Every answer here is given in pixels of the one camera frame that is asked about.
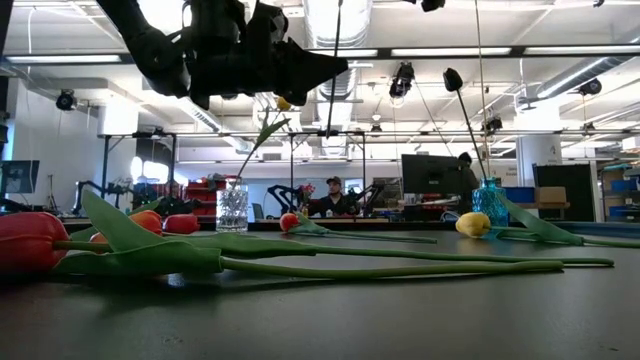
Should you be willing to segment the red artificial tulip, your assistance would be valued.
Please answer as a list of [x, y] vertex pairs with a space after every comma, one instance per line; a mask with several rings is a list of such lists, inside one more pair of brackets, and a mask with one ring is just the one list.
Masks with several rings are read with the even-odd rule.
[[85, 208], [102, 243], [73, 240], [63, 223], [44, 212], [0, 216], [0, 275], [35, 273], [92, 276], [160, 276], [244, 271], [284, 277], [362, 280], [444, 274], [502, 274], [558, 271], [560, 260], [445, 264], [364, 270], [309, 269], [265, 265], [279, 256], [315, 256], [321, 248], [242, 234], [163, 237], [145, 229], [95, 194]]
[[163, 224], [163, 231], [172, 234], [192, 234], [200, 230], [198, 217], [194, 214], [175, 214], [168, 216]]

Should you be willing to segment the orange artificial tulip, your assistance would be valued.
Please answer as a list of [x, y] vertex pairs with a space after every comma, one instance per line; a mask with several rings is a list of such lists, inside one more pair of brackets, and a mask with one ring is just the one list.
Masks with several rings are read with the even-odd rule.
[[[286, 240], [265, 240], [259, 237], [250, 236], [245, 233], [222, 232], [213, 235], [195, 236], [185, 234], [172, 234], [163, 231], [164, 221], [162, 217], [153, 210], [143, 210], [132, 213], [128, 218], [138, 227], [146, 232], [155, 234], [160, 240], [184, 240], [194, 245], [196, 248], [213, 248], [222, 251], [222, 256], [240, 259], [260, 259], [273, 258], [279, 256], [315, 256], [317, 254], [333, 255], [356, 255], [356, 256], [378, 256], [378, 257], [400, 257], [412, 259], [441, 260], [441, 261], [484, 261], [499, 263], [517, 263], [530, 261], [558, 261], [564, 265], [580, 266], [607, 266], [613, 267], [614, 261], [604, 258], [527, 258], [508, 257], [493, 255], [454, 255], [444, 253], [410, 252], [400, 250], [374, 250], [374, 249], [353, 249], [344, 247], [326, 247], [303, 244]], [[92, 243], [109, 244], [112, 250], [113, 240], [107, 238], [103, 232], [94, 226], [91, 235], [83, 235], [85, 240]]]
[[409, 237], [399, 235], [383, 235], [383, 234], [363, 234], [358, 232], [347, 231], [335, 231], [320, 226], [309, 218], [305, 217], [300, 212], [286, 213], [282, 215], [279, 221], [280, 228], [283, 232], [289, 234], [299, 235], [313, 235], [313, 236], [337, 236], [344, 238], [361, 238], [361, 239], [376, 239], [386, 241], [406, 241], [406, 242], [421, 242], [428, 244], [437, 244], [438, 240], [428, 237]]

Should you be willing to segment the cardboard box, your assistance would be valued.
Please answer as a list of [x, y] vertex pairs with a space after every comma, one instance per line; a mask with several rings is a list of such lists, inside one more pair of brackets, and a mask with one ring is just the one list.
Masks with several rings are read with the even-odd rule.
[[567, 202], [564, 187], [536, 187], [535, 199], [538, 204], [564, 204]]

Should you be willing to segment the black computer monitor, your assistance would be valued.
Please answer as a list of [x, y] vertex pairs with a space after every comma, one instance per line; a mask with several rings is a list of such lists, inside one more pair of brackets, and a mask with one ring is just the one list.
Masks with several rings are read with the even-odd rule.
[[410, 194], [460, 194], [462, 175], [455, 157], [403, 154], [403, 191]]

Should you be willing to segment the red storage bins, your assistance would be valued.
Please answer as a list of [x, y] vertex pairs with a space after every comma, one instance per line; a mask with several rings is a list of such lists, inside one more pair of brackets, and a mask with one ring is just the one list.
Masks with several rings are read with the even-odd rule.
[[193, 204], [193, 214], [214, 218], [217, 210], [218, 183], [201, 178], [190, 181], [185, 189], [185, 199]]

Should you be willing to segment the black cabinet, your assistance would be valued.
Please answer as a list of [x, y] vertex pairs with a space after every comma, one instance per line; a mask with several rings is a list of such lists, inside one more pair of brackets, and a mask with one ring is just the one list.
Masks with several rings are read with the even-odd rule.
[[564, 187], [569, 207], [560, 209], [539, 209], [539, 217], [544, 220], [594, 222], [594, 194], [591, 168], [586, 164], [534, 166], [536, 187]]

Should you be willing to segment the blue glass vase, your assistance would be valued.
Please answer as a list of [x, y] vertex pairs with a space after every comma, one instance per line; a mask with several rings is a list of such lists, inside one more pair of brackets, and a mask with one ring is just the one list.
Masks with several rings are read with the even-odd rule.
[[506, 190], [501, 187], [495, 177], [482, 179], [480, 187], [472, 192], [472, 209], [488, 216], [492, 225], [506, 227], [509, 212], [501, 201], [506, 197]]

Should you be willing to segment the seated person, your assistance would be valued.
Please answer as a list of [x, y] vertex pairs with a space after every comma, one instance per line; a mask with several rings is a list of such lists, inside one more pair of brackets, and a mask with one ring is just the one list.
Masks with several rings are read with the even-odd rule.
[[328, 185], [328, 194], [309, 202], [309, 216], [319, 214], [322, 218], [325, 218], [329, 212], [334, 217], [355, 216], [358, 214], [359, 210], [356, 202], [342, 192], [342, 180], [339, 177], [334, 176], [327, 179], [326, 184]]

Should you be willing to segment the dark computer monitor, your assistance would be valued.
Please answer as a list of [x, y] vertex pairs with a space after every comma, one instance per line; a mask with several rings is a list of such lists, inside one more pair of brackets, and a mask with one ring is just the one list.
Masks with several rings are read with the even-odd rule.
[[0, 194], [29, 194], [35, 191], [39, 160], [0, 161]]

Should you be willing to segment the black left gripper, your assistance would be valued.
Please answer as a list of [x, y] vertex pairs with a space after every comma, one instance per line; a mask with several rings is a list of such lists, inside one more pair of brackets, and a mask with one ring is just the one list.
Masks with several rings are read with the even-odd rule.
[[253, 95], [269, 85], [279, 43], [279, 97], [290, 106], [304, 106], [307, 92], [348, 69], [345, 58], [302, 49], [289, 39], [281, 42], [289, 21], [281, 8], [257, 1], [245, 19], [241, 0], [188, 0], [187, 26], [189, 97], [207, 110], [209, 97]]

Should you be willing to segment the standing person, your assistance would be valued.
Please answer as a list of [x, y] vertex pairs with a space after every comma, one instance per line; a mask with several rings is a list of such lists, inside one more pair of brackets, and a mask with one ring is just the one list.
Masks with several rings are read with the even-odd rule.
[[458, 164], [462, 176], [459, 209], [461, 214], [465, 214], [472, 211], [473, 191], [479, 187], [479, 181], [471, 169], [472, 158], [467, 152], [458, 156]]

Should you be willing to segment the blue storage bin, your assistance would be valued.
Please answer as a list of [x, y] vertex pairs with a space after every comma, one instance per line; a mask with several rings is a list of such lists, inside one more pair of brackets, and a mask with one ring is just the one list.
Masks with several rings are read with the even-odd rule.
[[516, 204], [528, 204], [535, 203], [535, 188], [534, 187], [505, 187], [506, 197]]

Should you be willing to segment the yellow artificial tulip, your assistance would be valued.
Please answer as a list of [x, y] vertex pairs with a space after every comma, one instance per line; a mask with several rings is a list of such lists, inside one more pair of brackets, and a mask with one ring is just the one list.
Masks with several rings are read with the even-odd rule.
[[506, 198], [495, 195], [495, 198], [524, 228], [493, 225], [489, 216], [483, 212], [470, 212], [461, 215], [455, 223], [456, 230], [472, 238], [481, 238], [494, 231], [505, 238], [538, 241], [543, 243], [564, 244], [570, 246], [602, 246], [640, 249], [640, 242], [592, 240], [563, 230], [545, 220], [539, 219]]
[[284, 111], [289, 111], [291, 109], [291, 104], [288, 103], [283, 97], [279, 97], [276, 101], [276, 109], [278, 110], [275, 119], [270, 122], [269, 121], [269, 114], [270, 114], [270, 109], [267, 108], [265, 110], [265, 117], [263, 118], [262, 121], [262, 128], [261, 131], [258, 135], [258, 137], [255, 140], [255, 144], [252, 148], [252, 150], [249, 152], [247, 158], [244, 160], [241, 168], [239, 169], [238, 173], [237, 173], [237, 183], [234, 185], [234, 187], [237, 187], [241, 180], [242, 180], [242, 175], [244, 172], [244, 169], [246, 168], [248, 162], [251, 160], [252, 156], [254, 155], [254, 153], [260, 148], [260, 146], [271, 136], [273, 135], [275, 132], [277, 132], [278, 130], [280, 130], [283, 126], [287, 125], [290, 122], [289, 118], [283, 118], [281, 120], [279, 120], [279, 116], [284, 112]]

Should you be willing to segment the black table mat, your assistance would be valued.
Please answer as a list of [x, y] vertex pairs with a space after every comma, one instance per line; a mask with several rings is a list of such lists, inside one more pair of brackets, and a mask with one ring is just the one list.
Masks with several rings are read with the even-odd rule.
[[0, 283], [0, 360], [640, 360], [640, 249], [438, 231], [432, 250], [614, 266], [346, 283], [240, 272]]

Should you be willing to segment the clear glass vase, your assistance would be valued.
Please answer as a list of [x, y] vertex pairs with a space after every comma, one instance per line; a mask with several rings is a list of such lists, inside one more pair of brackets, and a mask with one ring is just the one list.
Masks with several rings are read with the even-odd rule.
[[216, 193], [216, 231], [244, 233], [248, 230], [248, 186], [236, 176], [226, 179]]

